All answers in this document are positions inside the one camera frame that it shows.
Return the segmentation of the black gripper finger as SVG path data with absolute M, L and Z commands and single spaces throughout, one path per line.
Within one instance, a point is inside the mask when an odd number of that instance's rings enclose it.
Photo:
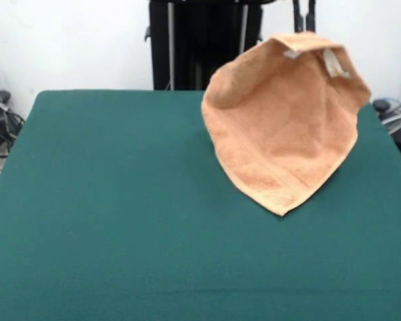
M 306 30 L 314 33 L 316 32 L 315 7 L 316 7 L 316 0 L 309 0 L 308 12 L 307 15 L 305 16 Z
M 303 16 L 300 11 L 300 3 L 299 0 L 293 0 L 293 23 L 294 23 L 294 32 L 300 33 L 303 31 Z

